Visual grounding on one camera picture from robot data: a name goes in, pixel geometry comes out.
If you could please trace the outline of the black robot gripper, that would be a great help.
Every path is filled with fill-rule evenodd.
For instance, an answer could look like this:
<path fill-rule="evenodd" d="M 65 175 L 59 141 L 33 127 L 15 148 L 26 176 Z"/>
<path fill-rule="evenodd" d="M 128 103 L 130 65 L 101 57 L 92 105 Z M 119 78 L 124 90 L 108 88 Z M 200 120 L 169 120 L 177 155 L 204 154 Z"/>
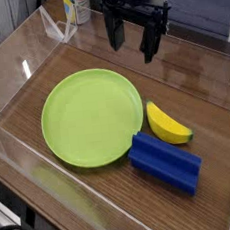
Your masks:
<path fill-rule="evenodd" d="M 125 41 L 124 24 L 121 17 L 129 22 L 137 22 L 143 27 L 143 37 L 139 50 L 144 54 L 145 63 L 150 63 L 158 52 L 163 31 L 167 31 L 168 11 L 166 0 L 102 0 L 104 22 L 109 44 L 114 51 Z"/>

